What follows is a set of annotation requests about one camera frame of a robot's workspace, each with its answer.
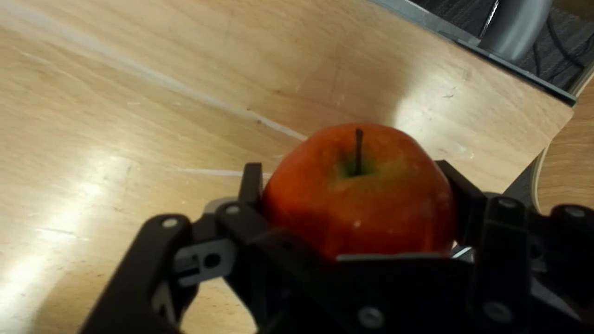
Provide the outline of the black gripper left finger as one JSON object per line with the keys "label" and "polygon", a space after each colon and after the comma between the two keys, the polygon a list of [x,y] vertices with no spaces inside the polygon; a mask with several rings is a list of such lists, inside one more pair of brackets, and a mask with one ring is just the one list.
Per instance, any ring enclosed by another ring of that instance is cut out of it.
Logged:
{"label": "black gripper left finger", "polygon": [[262,196],[264,186],[264,170],[260,162],[247,162],[242,174],[242,185],[238,192],[238,199],[257,205]]}

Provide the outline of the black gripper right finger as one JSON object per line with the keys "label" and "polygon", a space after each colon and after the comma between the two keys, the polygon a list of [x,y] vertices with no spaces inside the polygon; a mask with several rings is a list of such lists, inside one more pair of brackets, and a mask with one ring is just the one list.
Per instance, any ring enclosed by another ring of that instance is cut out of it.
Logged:
{"label": "black gripper right finger", "polygon": [[453,190],[457,222],[455,238],[463,244],[474,246],[481,235],[487,209],[487,194],[476,183],[472,183],[461,170],[457,170],[450,161],[438,159],[437,164],[448,177]]}

